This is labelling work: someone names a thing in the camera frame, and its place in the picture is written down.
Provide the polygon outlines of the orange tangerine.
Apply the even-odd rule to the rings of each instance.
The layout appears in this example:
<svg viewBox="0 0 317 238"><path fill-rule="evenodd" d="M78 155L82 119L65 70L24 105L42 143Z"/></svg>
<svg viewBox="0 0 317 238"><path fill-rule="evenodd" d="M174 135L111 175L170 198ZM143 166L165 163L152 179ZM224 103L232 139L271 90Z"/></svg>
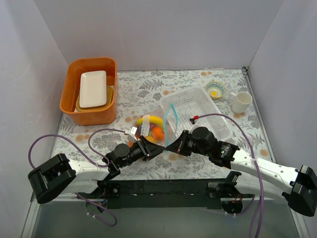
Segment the orange tangerine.
<svg viewBox="0 0 317 238"><path fill-rule="evenodd" d="M154 143L154 144L157 144L157 140L156 140L154 137L152 137L152 136L146 136L145 138L146 138L149 142ZM129 146L129 147L132 147L132 145L133 145L133 142L129 140L128 146Z"/></svg>
<svg viewBox="0 0 317 238"><path fill-rule="evenodd" d="M159 141L163 141L165 139L165 133L163 129L159 126L156 126L152 129L152 136Z"/></svg>

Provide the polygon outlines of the clear zip top bag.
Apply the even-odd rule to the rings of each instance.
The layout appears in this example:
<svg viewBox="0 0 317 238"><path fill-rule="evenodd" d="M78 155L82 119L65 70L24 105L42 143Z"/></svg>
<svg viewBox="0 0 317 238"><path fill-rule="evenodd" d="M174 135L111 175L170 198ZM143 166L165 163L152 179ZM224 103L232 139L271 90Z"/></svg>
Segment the clear zip top bag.
<svg viewBox="0 0 317 238"><path fill-rule="evenodd" d="M132 147L141 136L151 143L167 147L176 139L178 114L171 103L167 111L158 108L138 118L128 132L128 146Z"/></svg>

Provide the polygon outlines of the yellow banana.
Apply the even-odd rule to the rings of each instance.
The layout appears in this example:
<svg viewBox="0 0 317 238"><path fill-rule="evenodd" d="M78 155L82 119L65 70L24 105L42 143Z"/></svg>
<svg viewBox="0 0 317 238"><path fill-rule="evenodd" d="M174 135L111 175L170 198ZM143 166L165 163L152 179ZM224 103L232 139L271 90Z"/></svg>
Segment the yellow banana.
<svg viewBox="0 0 317 238"><path fill-rule="evenodd" d="M141 125L143 123L143 120L149 119L149 123L154 123L157 126L163 128L163 119L157 116L153 115L144 115L143 117L139 118L136 122L135 125Z"/></svg>

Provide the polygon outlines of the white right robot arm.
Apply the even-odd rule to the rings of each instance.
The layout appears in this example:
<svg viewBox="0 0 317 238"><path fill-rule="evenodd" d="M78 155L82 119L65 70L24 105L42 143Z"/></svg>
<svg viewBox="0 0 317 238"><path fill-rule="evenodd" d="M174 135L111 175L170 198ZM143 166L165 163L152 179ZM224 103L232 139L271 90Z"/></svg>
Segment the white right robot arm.
<svg viewBox="0 0 317 238"><path fill-rule="evenodd" d="M197 127L192 132L184 130L166 149L182 156L204 155L213 164L230 169L224 183L211 187L214 196L252 194L286 200L292 210L307 217L316 213L317 177L310 167L297 169L264 159L255 160L238 146L217 140L205 127Z"/></svg>

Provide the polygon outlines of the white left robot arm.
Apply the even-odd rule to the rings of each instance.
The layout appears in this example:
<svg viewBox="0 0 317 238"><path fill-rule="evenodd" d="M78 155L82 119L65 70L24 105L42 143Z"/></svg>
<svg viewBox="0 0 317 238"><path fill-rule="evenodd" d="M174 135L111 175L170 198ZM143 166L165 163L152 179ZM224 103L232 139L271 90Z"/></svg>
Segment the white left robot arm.
<svg viewBox="0 0 317 238"><path fill-rule="evenodd" d="M91 159L86 162L70 160L60 153L33 168L28 180L39 204L48 203L64 193L87 193L101 198L106 191L103 183L118 176L121 168L139 159L151 160L164 150L163 146L141 137L131 147L118 144L100 164Z"/></svg>

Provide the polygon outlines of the white plastic basket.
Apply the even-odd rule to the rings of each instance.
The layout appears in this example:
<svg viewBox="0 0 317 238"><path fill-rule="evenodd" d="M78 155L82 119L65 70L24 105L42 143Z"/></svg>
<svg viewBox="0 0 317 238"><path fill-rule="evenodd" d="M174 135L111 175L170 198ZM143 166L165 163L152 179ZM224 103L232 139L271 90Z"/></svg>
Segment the white plastic basket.
<svg viewBox="0 0 317 238"><path fill-rule="evenodd" d="M188 87L170 93L159 100L160 107L168 116L166 120L178 137L183 130L190 130L193 126L189 119L193 116L216 114L216 116L204 117L197 120L199 126L208 128L214 136L221 141L232 137L225 118L218 116L220 113L217 105L201 86Z"/></svg>

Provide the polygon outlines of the small patterned bowl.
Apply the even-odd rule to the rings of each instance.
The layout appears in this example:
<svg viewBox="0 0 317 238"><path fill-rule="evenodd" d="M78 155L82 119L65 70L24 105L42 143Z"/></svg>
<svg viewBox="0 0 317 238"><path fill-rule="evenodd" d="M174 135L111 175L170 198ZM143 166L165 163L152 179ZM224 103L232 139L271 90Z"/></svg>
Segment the small patterned bowl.
<svg viewBox="0 0 317 238"><path fill-rule="evenodd" d="M219 81L214 80L207 83L204 86L204 89L213 100L222 98L226 93L225 85Z"/></svg>

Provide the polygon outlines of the white mug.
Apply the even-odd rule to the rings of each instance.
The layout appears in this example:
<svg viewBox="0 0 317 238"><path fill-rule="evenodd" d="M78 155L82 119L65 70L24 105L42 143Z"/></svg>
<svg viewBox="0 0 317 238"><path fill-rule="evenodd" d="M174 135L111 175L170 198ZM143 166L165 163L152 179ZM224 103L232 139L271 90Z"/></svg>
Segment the white mug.
<svg viewBox="0 0 317 238"><path fill-rule="evenodd" d="M232 104L232 111L235 114L241 114L245 112L248 106L253 102L251 94L247 92L239 92L237 94L230 93L229 99Z"/></svg>

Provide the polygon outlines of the floral table mat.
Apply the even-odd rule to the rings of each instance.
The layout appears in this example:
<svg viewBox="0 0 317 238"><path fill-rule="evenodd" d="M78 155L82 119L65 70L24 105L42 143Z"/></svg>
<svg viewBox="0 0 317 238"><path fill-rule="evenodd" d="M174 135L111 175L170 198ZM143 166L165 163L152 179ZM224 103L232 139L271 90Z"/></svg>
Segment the floral table mat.
<svg viewBox="0 0 317 238"><path fill-rule="evenodd" d="M55 142L53 154L64 153L67 158L97 161L100 153L112 151L117 144L127 142L123 132L136 119L159 108L159 100L165 95L191 87L205 86L219 81L228 93L249 91L249 85L239 69L204 69L190 71L135 71L117 75L117 117L112 124L78 126L68 115L60 122L60 138ZM249 106L244 113L235 114L227 96L216 101L220 112L228 115L232 130L229 142L248 150L250 140L255 155L272 161L272 155L259 120L257 110ZM164 152L151 161L136 161L121 170L120 180L140 179L211 179L225 178L228 169L211 163L200 155L182 157Z"/></svg>

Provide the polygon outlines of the yellow tray in tub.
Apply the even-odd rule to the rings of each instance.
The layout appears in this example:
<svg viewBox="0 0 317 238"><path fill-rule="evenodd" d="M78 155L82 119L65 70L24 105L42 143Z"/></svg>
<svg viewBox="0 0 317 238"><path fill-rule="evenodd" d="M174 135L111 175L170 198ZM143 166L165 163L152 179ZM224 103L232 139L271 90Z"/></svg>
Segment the yellow tray in tub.
<svg viewBox="0 0 317 238"><path fill-rule="evenodd" d="M90 108L80 107L80 105L79 105L80 96L78 96L77 100L76 100L76 105L75 105L74 111L75 112L89 112L89 111L103 110L111 104L112 99L113 99L113 93L114 93L113 87L107 86L107 102L106 102L106 104L102 105L102 106L90 107Z"/></svg>

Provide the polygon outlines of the white rectangular plate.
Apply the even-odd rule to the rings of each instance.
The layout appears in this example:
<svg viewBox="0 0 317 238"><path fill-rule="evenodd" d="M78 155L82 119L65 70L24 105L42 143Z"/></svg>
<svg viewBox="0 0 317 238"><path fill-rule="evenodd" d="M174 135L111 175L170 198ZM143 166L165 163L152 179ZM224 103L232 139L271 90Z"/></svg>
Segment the white rectangular plate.
<svg viewBox="0 0 317 238"><path fill-rule="evenodd" d="M107 82L104 70L90 71L81 74L79 106L94 108L107 102Z"/></svg>

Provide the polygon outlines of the orange plastic tub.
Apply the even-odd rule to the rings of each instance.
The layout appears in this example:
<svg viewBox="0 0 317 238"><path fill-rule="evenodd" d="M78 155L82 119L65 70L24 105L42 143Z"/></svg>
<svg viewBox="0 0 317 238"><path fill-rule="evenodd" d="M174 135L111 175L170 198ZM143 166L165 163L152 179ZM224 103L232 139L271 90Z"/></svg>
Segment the orange plastic tub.
<svg viewBox="0 0 317 238"><path fill-rule="evenodd" d="M113 89L113 97L110 104L98 110L76 112L76 101L80 92L80 77L84 72L106 71L107 85ZM111 124L117 116L117 63L114 59L84 58L72 62L66 74L60 99L61 111L80 126Z"/></svg>

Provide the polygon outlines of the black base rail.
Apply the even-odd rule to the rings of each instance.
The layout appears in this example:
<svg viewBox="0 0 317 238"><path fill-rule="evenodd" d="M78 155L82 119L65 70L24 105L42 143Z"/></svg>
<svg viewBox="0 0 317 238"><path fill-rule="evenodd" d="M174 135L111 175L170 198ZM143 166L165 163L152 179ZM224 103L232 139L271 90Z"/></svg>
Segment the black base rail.
<svg viewBox="0 0 317 238"><path fill-rule="evenodd" d="M240 213L251 194L240 194L224 178L168 180L109 180L101 182L86 199L98 199L108 209L203 207Z"/></svg>

